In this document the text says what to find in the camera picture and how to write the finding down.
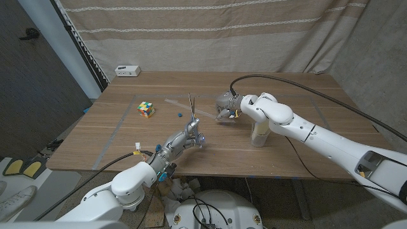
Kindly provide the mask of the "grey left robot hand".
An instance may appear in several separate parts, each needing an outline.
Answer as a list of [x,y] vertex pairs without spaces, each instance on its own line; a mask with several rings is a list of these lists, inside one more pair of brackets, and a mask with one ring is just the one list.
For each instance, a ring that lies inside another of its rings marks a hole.
[[200,148],[205,143],[205,137],[198,131],[199,118],[192,118],[184,130],[180,130],[172,134],[152,157],[147,160],[147,163],[158,173],[164,171],[171,162],[179,158],[183,151],[199,146]]

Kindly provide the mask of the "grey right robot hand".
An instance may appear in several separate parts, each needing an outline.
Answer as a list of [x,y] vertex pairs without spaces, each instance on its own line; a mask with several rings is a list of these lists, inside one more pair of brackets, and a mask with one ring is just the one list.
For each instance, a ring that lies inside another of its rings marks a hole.
[[223,118],[238,118],[241,113],[241,102],[243,97],[239,94],[233,95],[230,91],[216,98],[216,111],[217,120],[222,120]]

